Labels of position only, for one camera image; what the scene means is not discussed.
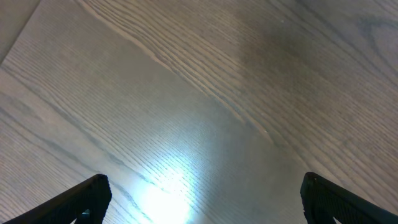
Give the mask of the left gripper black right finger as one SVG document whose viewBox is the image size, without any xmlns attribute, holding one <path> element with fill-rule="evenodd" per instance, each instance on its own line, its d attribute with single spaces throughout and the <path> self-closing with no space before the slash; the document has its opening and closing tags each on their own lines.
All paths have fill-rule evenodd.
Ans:
<svg viewBox="0 0 398 224">
<path fill-rule="evenodd" d="M 314 172 L 304 175 L 300 196 L 308 223 L 397 224 L 397 215 Z"/>
</svg>

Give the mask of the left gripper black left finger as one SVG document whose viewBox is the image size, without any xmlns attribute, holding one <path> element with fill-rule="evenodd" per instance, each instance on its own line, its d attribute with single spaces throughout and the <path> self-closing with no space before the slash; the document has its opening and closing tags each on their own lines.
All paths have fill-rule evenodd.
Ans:
<svg viewBox="0 0 398 224">
<path fill-rule="evenodd" d="M 102 224 L 111 199 L 108 177 L 96 174 L 6 224 Z"/>
</svg>

